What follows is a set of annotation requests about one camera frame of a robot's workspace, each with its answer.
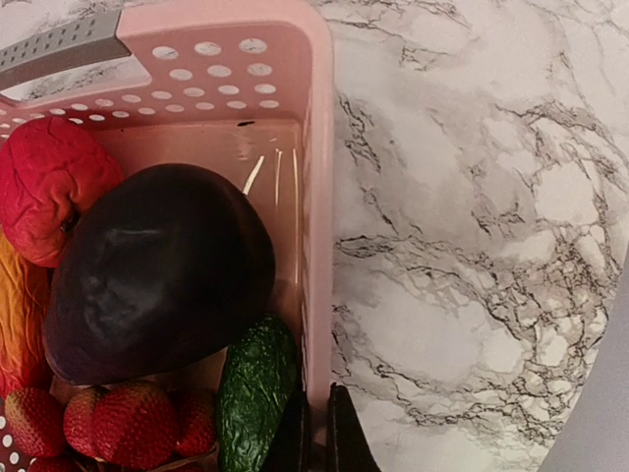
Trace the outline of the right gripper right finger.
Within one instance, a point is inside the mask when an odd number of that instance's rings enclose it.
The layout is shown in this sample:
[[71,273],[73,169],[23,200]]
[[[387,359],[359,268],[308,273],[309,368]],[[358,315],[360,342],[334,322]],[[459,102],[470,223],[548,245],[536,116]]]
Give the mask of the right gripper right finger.
[[330,387],[327,407],[327,470],[380,472],[345,385]]

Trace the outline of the purple eggplant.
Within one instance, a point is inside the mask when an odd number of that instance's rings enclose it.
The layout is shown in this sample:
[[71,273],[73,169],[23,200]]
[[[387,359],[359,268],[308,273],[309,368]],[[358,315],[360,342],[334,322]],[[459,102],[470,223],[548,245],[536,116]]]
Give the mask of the purple eggplant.
[[192,164],[151,166],[76,226],[43,323],[47,361],[76,385],[193,364],[263,315],[275,273],[270,236],[239,189]]

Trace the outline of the red crinkled fruit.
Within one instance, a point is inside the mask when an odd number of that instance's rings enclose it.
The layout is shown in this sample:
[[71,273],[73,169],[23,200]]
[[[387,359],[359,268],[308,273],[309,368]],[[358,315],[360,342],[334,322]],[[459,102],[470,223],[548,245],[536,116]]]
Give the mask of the red crinkled fruit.
[[56,267],[75,226],[124,180],[88,130],[51,116],[19,126],[1,147],[1,225],[28,261]]

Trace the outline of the pink plastic basket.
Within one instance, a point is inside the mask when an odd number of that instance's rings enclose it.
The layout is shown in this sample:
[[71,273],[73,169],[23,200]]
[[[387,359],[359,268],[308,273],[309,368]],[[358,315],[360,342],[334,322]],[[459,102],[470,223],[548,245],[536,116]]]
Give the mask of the pink plastic basket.
[[186,162],[229,179],[272,238],[271,307],[293,330],[308,470],[330,393],[333,48],[305,1],[163,1],[86,13],[1,6],[1,134],[56,115],[132,174]]

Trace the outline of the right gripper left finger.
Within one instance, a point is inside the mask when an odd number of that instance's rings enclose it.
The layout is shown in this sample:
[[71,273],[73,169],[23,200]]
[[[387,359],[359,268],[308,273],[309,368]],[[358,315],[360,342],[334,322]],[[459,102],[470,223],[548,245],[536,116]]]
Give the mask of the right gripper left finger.
[[310,407],[306,394],[291,396],[269,453],[263,472],[306,472],[310,455]]

